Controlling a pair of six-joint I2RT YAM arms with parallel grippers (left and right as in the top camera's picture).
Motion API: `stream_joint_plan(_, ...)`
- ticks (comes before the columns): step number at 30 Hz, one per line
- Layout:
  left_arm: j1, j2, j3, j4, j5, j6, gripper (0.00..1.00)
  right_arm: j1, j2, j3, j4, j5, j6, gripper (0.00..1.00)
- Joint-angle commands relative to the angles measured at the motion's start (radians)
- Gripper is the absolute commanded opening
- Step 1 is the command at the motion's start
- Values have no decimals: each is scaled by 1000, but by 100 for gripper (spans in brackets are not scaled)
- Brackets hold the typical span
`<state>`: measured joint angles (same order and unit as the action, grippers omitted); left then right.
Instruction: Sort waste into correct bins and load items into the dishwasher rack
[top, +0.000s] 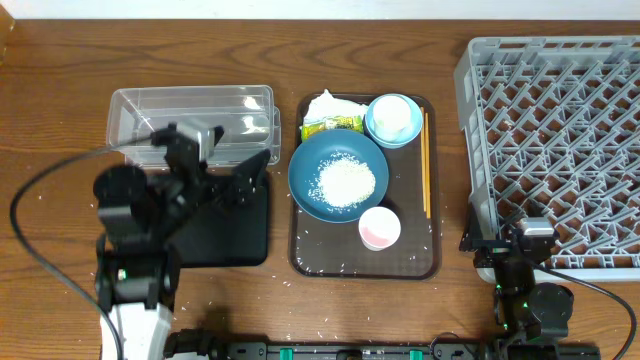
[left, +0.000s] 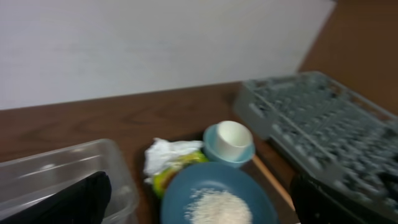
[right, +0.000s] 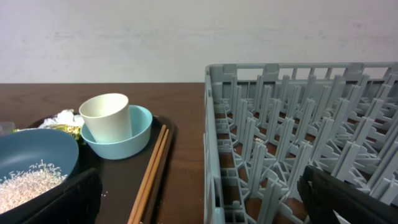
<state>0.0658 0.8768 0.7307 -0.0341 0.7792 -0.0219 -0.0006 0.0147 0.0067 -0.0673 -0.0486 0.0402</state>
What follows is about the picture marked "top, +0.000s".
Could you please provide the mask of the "wooden chopstick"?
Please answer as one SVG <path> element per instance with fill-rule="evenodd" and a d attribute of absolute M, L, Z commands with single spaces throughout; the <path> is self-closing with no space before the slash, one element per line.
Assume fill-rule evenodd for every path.
<path fill-rule="evenodd" d="M 430 144 L 429 144 L 429 115 L 424 113 L 424 163 L 425 163 L 425 209 L 428 219 L 431 215 L 431 179 L 430 179 Z"/>
<path fill-rule="evenodd" d="M 422 202 L 423 202 L 423 210 L 425 212 L 425 215 L 428 217 L 428 199 L 427 199 L 427 190 L 428 190 L 428 186 L 427 186 L 427 174 L 426 174 L 426 140 L 425 140 L 425 111 L 424 108 L 421 106 L 420 107 L 420 112 L 421 112 L 421 118 L 422 118 L 422 129 L 421 129 L 421 133 L 420 133 L 420 140 L 421 140 L 421 181 L 422 181 Z"/>

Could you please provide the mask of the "pink cup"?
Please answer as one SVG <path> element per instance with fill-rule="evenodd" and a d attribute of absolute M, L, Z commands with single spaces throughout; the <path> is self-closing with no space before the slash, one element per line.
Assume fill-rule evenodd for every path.
<path fill-rule="evenodd" d="M 401 234 L 401 223 L 392 210 L 378 206 L 362 214 L 358 222 L 358 231 L 367 249 L 382 251 L 397 242 Z"/>

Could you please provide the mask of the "white cup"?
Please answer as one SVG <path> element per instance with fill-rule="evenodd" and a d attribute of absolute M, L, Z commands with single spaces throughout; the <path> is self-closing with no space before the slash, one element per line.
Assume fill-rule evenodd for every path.
<path fill-rule="evenodd" d="M 381 96 L 373 106 L 374 133 L 387 142 L 394 142 L 411 125 L 411 108 L 400 96 Z"/>

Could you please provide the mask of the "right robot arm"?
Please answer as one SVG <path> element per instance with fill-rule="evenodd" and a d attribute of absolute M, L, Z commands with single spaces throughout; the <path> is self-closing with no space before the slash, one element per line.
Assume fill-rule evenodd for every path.
<path fill-rule="evenodd" d="M 474 254 L 476 269 L 494 272 L 493 309 L 502 335 L 481 343 L 476 359 L 599 359 L 595 346 L 561 345 L 569 333 L 574 295 L 567 287 L 539 282 L 534 267 L 551 256 L 558 232 L 544 217 L 524 217 L 504 235 L 488 237 L 471 209 L 459 250 Z"/>

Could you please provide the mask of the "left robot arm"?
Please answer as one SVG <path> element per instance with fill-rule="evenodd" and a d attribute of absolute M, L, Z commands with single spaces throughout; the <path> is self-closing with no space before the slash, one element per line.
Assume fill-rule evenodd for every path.
<path fill-rule="evenodd" d="M 224 134 L 175 123 L 146 142 L 164 149 L 168 173 L 114 166 L 93 185 L 105 233 L 96 243 L 96 293 L 104 315 L 104 359 L 225 359 L 228 347 L 198 329 L 172 332 L 184 268 L 262 264 L 268 253 L 271 153 L 261 150 L 230 173 L 208 172 Z"/>

